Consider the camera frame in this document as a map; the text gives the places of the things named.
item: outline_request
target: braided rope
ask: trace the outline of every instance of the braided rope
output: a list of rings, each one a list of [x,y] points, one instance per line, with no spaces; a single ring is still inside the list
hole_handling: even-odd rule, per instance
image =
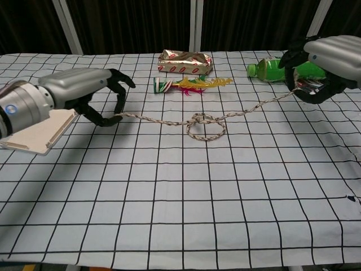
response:
[[[139,120],[147,120],[150,121],[152,123],[159,123],[159,124],[165,124],[168,126],[186,126],[186,133],[191,137],[194,138],[195,140],[199,140],[199,141],[212,141],[215,140],[221,136],[223,136],[226,131],[226,125],[224,124],[224,120],[228,117],[237,117],[237,116],[244,116],[247,113],[251,113],[254,110],[262,107],[263,105],[265,105],[266,103],[271,103],[271,102],[276,102],[277,100],[281,100],[284,99],[290,95],[292,95],[296,90],[292,90],[287,94],[269,99],[269,100],[263,100],[261,102],[259,102],[257,105],[255,105],[254,107],[252,107],[251,109],[247,109],[247,110],[243,110],[241,112],[233,112],[233,113],[228,113],[226,115],[223,115],[222,117],[213,117],[211,115],[205,114],[205,113],[196,113],[192,116],[192,118],[190,120],[186,120],[186,121],[166,121],[166,120],[157,120],[157,119],[153,119],[151,117],[147,117],[147,116],[139,116],[136,114],[130,114],[130,113],[119,113],[116,114],[116,116],[127,116],[127,117],[134,117],[136,119]],[[216,135],[213,135],[211,137],[201,137],[199,135],[193,134],[191,133],[191,128],[193,126],[195,126],[196,124],[212,124],[212,123],[216,123],[219,126],[222,127],[222,131],[219,132]]]

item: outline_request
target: wrapping paper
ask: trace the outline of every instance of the wrapping paper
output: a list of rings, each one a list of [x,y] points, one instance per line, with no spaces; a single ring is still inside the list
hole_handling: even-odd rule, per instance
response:
[[[158,71],[192,75],[207,75],[212,67],[212,58],[207,54],[174,50],[164,50],[158,62]]]

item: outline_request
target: green bottle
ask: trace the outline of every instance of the green bottle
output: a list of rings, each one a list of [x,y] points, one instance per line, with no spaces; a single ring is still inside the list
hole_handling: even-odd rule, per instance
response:
[[[284,81],[284,68],[278,68],[280,58],[270,57],[262,59],[258,64],[250,64],[247,66],[247,76],[258,77],[262,81]],[[298,78],[310,80],[325,79],[325,71],[312,62],[305,62],[296,67]]]

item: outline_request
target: black curtain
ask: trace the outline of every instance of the black curtain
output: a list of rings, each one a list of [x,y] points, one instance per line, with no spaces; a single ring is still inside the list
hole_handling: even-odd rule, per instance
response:
[[[205,0],[202,51],[286,50],[305,37],[320,0]]]
[[[319,35],[361,37],[361,0],[333,0]]]
[[[67,0],[84,54],[189,50],[190,0]]]
[[[0,54],[70,54],[51,0],[0,1]]]

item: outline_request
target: robotic hand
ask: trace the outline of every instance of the robotic hand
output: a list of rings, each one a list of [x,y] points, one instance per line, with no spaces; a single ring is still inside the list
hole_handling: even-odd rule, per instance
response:
[[[290,91],[295,89],[295,67],[308,60],[325,70],[326,79],[317,93],[295,90],[294,94],[304,102],[319,104],[346,88],[361,88],[361,38],[313,36],[292,43],[279,63],[279,68],[285,68]]]
[[[114,113],[121,113],[126,91],[118,83],[131,88],[130,77],[116,69],[75,68],[39,79],[38,85],[16,81],[0,89],[0,139],[40,123],[50,117],[53,109],[74,109],[98,126],[112,126],[122,116],[103,118],[89,106],[93,94],[108,87],[117,94]]]

